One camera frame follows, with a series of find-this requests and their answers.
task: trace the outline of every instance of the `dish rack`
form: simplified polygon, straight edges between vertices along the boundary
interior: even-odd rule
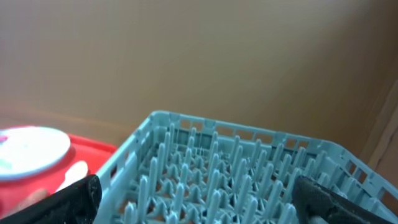
[[[298,223],[291,191],[305,175],[398,223],[398,191],[330,141],[155,111],[97,173],[95,224]]]

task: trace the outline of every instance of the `white spoon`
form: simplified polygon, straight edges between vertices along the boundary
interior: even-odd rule
[[[68,187],[69,185],[75,183],[76,181],[85,178],[87,176],[87,173],[88,173],[87,163],[85,161],[76,162],[65,173],[65,180],[55,192],[58,192],[64,189],[65,187]]]

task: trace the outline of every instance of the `white plate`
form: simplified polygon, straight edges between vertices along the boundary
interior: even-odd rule
[[[16,180],[48,169],[68,152],[67,134],[53,128],[25,127],[0,131],[0,181]]]

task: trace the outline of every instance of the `red tray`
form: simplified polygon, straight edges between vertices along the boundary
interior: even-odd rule
[[[21,180],[0,182],[0,218],[37,189],[53,194],[65,180],[65,173],[74,163],[85,161],[89,174],[95,174],[112,156],[117,147],[69,134],[70,149],[65,157],[48,170]]]

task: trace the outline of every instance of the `beige wall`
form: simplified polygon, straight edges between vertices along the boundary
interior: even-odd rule
[[[397,11],[388,0],[3,0],[2,119],[117,144],[163,109],[358,154],[395,76]]]

